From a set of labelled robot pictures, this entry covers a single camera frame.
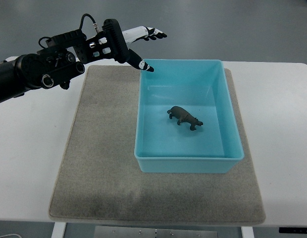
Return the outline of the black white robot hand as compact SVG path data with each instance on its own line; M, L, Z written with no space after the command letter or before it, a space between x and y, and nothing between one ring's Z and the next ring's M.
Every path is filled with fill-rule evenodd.
M122 31L117 20L107 19L102 31L88 40L87 56L82 62L114 59L119 63L126 62L138 70L153 72L154 68L130 49L130 45L138 40L149 41L166 37L164 32L153 27L138 26Z

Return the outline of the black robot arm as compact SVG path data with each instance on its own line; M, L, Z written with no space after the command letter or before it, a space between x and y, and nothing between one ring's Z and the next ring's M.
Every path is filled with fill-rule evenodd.
M41 37L38 44L46 39L47 47L42 47L36 54L1 61L0 103L40 88L50 89L59 85L67 90L71 79L85 72L83 63L77 61L67 49L86 41L82 33L86 17L92 20L95 30L99 32L94 18L85 13L81 17L79 29L54 37Z

